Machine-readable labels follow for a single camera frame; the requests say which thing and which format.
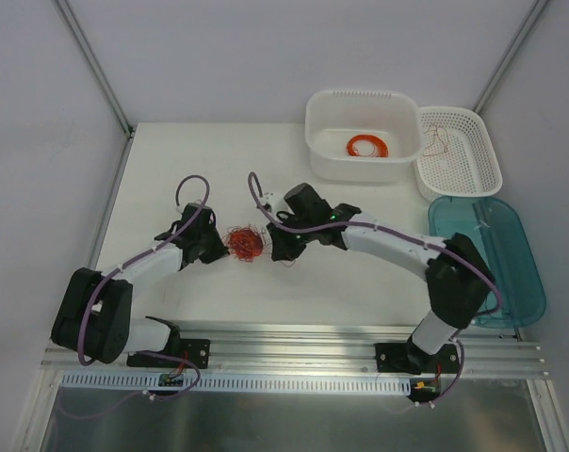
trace red wire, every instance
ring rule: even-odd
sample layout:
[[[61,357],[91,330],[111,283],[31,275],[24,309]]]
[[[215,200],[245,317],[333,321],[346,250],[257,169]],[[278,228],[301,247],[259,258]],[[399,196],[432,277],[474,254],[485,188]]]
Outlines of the red wire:
[[[440,379],[441,376],[442,376],[442,365],[441,365],[441,364],[439,363],[439,361],[438,361],[438,362],[437,362],[437,375],[435,376],[434,379],[432,379],[432,380],[430,381],[430,384],[437,381],[437,386],[439,386],[439,379]]]
[[[263,234],[253,226],[231,229],[224,243],[239,260],[245,262],[252,262],[266,246]]]
[[[358,149],[354,146],[354,144],[358,141],[368,141],[374,146],[371,155],[360,155]],[[348,154],[353,157],[388,157],[389,156],[389,149],[385,142],[380,139],[379,137],[375,137],[374,135],[356,135],[352,137],[350,141],[348,141]]]
[[[442,137],[439,135],[439,129],[442,129],[444,132],[446,132],[446,141],[443,141]],[[447,153],[447,151],[449,150],[449,143],[450,143],[450,137],[447,134],[447,129],[444,127],[437,127],[437,126],[432,125],[427,130],[427,132],[425,132],[425,135],[430,133],[430,132],[433,132],[433,143],[425,148],[425,152],[437,144],[437,142],[435,140],[436,138],[437,138],[437,141],[439,141],[440,144],[443,146],[444,150],[439,152],[439,153],[423,153],[423,157],[435,157],[436,155],[443,155],[444,153]]]
[[[184,350],[184,355],[182,357],[188,361],[188,352],[186,350]],[[184,371],[184,362],[181,362],[180,365],[178,365],[178,368],[176,369],[176,374],[173,377],[170,377],[170,379],[175,379],[176,377],[180,377],[183,371]]]

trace black mounting bracket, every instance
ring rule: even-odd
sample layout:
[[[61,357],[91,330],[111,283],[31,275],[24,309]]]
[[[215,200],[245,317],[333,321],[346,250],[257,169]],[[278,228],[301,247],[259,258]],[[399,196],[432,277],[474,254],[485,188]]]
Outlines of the black mounting bracket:
[[[182,212],[182,217],[174,221],[165,233],[159,234],[154,240],[163,241],[170,238],[195,215],[199,208],[196,202],[189,202]],[[171,243],[182,250],[182,268],[197,259],[203,264],[211,264],[229,254],[228,248],[222,243],[216,229],[216,216],[213,209],[207,205],[201,208],[188,229],[173,238]]]
[[[171,356],[177,356],[189,360],[191,363],[206,369],[209,365],[209,351],[211,341],[208,339],[186,339],[180,338],[178,349],[171,353]],[[153,358],[141,353],[135,353],[127,357],[128,367],[156,367],[160,369],[173,369],[178,363],[169,360],[161,360]]]
[[[382,374],[398,374],[400,372],[413,373],[407,370],[404,363],[408,361],[407,346],[405,342],[388,342],[375,344],[375,359],[377,372]],[[437,364],[442,367],[442,374],[456,375],[460,368],[460,361],[456,346],[445,344],[433,355],[421,373],[437,374]]]

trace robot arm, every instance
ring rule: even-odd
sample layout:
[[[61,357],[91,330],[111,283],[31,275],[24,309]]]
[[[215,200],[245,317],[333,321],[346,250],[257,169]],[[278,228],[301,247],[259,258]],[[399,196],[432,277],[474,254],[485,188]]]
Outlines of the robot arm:
[[[455,234],[444,239],[402,233],[378,223],[352,205],[342,203],[332,208],[308,184],[294,187],[284,195],[284,202],[271,193],[259,201],[290,231],[273,223],[267,226],[272,239],[273,261],[293,261],[308,243],[317,240],[322,245],[380,257],[426,281],[431,310],[416,327],[403,352],[389,356],[387,360],[393,362],[400,372],[420,374],[430,368],[442,346],[459,330],[470,325],[490,292],[488,285],[472,270],[439,250],[449,250],[461,256],[494,282],[494,276],[475,245],[465,235]],[[323,227],[329,223],[339,226]],[[304,232],[295,234],[293,230]]]
[[[177,326],[155,317],[131,318],[132,302],[150,286],[199,259],[210,264],[228,254],[216,230],[215,215],[204,206],[200,214],[169,244],[158,248],[199,209],[188,204],[181,219],[154,238],[152,252],[123,269],[103,288],[92,308],[85,331],[84,353],[101,363],[112,363],[122,353],[142,350],[179,356],[180,332]],[[72,275],[58,310],[51,339],[55,344],[77,351],[82,318],[95,287],[117,267],[101,271],[80,268]]]

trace metal frame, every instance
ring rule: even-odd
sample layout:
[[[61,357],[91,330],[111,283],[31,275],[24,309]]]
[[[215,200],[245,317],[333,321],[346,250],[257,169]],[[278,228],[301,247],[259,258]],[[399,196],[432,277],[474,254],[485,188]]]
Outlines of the metal frame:
[[[160,372],[123,372],[67,370],[61,387],[76,389],[111,389],[120,391],[171,392],[173,386],[162,383]],[[188,387],[195,380],[192,373],[178,377],[181,387]],[[274,374],[219,373],[204,376],[191,389],[192,392],[255,393],[264,394],[354,394],[371,396],[409,396],[410,378],[383,377],[328,377]]]
[[[115,119],[119,123],[119,126],[122,128],[123,132],[128,137],[130,137],[134,130],[134,127],[127,119],[127,116],[125,115],[125,112],[123,111],[123,108],[117,99],[117,96],[115,95],[115,91],[113,91],[110,83],[108,83],[108,79],[106,78],[105,72],[103,71],[103,67],[100,65],[100,62],[94,54],[91,45],[89,45],[86,33],[84,33],[81,24],[77,20],[77,17],[73,12],[73,8],[71,7],[69,0],[52,0],[52,2],[55,4],[55,7],[57,8],[61,19],[65,25],[67,25],[67,28],[73,35],[73,39],[77,45],[77,48],[79,49],[79,52],[86,60],[91,74],[98,83],[98,87],[100,88],[101,92],[105,95],[106,101],[113,111],[113,115],[115,115]]]
[[[519,51],[525,46],[528,37],[535,28],[536,24],[540,22],[543,17],[544,12],[550,6],[552,0],[536,0],[528,11],[528,14],[524,18],[523,22],[519,25],[519,29],[515,32],[512,37],[509,46],[504,51],[502,58],[496,65],[494,72],[490,76],[488,83],[485,84],[485,88],[481,92],[480,97],[475,102],[473,111],[478,115],[481,114],[483,109],[488,105],[494,94],[496,94],[497,88],[504,79],[505,74],[509,71],[512,63],[515,61]]]
[[[88,266],[95,266],[135,131],[92,51],[69,0],[52,1],[72,33],[118,124],[128,137],[87,260]],[[478,114],[496,93],[505,73],[550,3],[550,0],[535,0],[476,101],[474,111]],[[293,376],[361,376],[376,379],[379,374],[376,372],[373,344],[379,341],[403,341],[413,329],[411,327],[179,323],[186,337],[212,340],[211,359],[209,369],[205,371],[206,375],[286,373]],[[512,335],[509,331],[469,329],[461,339],[466,350],[463,377],[527,380],[547,449],[551,452],[569,451],[568,430],[558,409],[552,382],[548,380],[549,370],[539,345],[533,342],[521,342],[519,331]],[[17,432],[15,445],[18,450],[32,451],[41,448],[62,371],[78,368],[78,363],[72,352],[50,344],[41,367],[41,374],[32,391],[31,399],[25,406],[24,417],[27,422],[23,422]],[[130,371],[124,366],[124,360],[118,360],[112,365],[95,364],[93,369],[106,372]]]
[[[546,450],[569,452],[569,429],[560,410],[552,381],[529,380],[528,388]]]
[[[378,377],[374,344],[403,342],[411,327],[329,327],[300,325],[248,325],[176,322],[183,337],[209,339],[208,374],[273,374]],[[466,332],[460,339],[465,348],[464,378],[549,379],[550,372],[540,346]],[[50,344],[42,369],[79,368],[70,350]],[[125,366],[125,356],[111,365],[92,369],[139,371]],[[388,374],[387,377],[408,377]]]

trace white enclosure wall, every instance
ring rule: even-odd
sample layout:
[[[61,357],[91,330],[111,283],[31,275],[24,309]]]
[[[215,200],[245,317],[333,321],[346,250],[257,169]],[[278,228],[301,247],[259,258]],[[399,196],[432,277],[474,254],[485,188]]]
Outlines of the white enclosure wall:
[[[121,129],[48,0],[0,2],[0,451],[73,269],[85,263]]]
[[[545,285],[543,343],[569,423],[569,0],[553,2],[485,120]]]
[[[133,123],[303,122],[324,88],[473,107],[533,0],[72,0]]]

